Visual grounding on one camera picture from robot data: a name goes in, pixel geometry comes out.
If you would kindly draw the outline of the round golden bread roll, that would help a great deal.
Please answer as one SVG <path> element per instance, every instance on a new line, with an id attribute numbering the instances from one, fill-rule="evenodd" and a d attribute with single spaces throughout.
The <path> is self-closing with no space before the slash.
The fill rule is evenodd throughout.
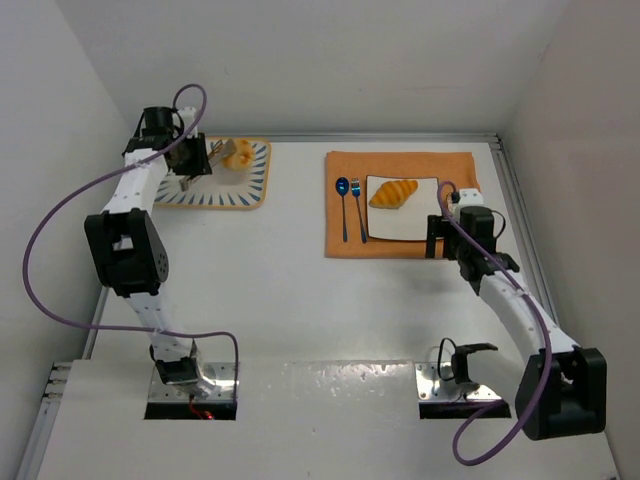
<path id="1" fill-rule="evenodd" d="M 247 171 L 255 159 L 255 152 L 247 139 L 232 139 L 234 152 L 222 160 L 223 166 L 233 172 Z"/>

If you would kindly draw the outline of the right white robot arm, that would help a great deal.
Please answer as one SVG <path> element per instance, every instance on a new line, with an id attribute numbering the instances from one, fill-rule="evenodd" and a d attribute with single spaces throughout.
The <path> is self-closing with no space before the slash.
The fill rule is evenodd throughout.
<path id="1" fill-rule="evenodd" d="M 517 424 L 534 441 L 600 433 L 606 425 L 607 362 L 596 348 L 582 347 L 528 293 L 515 260 L 496 250 L 494 217 L 467 206 L 457 220 L 427 218 L 429 258 L 437 241 L 458 263 L 462 278 L 497 315 L 524 366 L 514 372 L 491 343 L 456 346 L 451 379 L 483 383 L 514 406 Z"/>

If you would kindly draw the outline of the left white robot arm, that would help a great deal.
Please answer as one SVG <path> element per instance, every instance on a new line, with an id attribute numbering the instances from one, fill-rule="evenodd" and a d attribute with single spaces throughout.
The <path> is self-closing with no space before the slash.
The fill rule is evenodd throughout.
<path id="1" fill-rule="evenodd" d="M 148 334 L 161 381 L 204 397 L 215 380 L 166 305 L 169 256 L 151 219 L 168 172 L 190 179 L 212 172 L 197 123 L 193 107 L 145 108 L 123 153 L 126 171 L 103 211 L 86 217 L 84 230 L 100 282 L 125 300 Z"/>

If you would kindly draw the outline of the orange striped croissant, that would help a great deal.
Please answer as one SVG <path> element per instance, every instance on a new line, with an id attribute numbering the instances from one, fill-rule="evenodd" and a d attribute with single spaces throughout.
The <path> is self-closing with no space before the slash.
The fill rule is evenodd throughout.
<path id="1" fill-rule="evenodd" d="M 369 206 L 377 209 L 399 209 L 418 188 L 419 182 L 413 179 L 386 181 L 371 197 Z"/>

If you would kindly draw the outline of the silver metal tongs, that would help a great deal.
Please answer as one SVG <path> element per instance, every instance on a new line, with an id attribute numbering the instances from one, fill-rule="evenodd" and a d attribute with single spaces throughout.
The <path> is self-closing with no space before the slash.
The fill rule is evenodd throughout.
<path id="1" fill-rule="evenodd" d="M 212 151 L 208 156 L 208 165 L 211 170 L 213 170 L 220 162 L 224 159 L 231 157 L 235 154 L 237 148 L 235 146 L 233 139 L 228 139 L 226 142 L 222 142 L 219 140 L 212 147 Z M 201 178 L 205 176 L 210 176 L 210 173 L 203 173 L 199 175 L 190 175 L 184 176 L 179 180 L 179 186 L 182 192 L 186 192 L 190 187 L 192 187 L 196 182 L 198 182 Z"/>

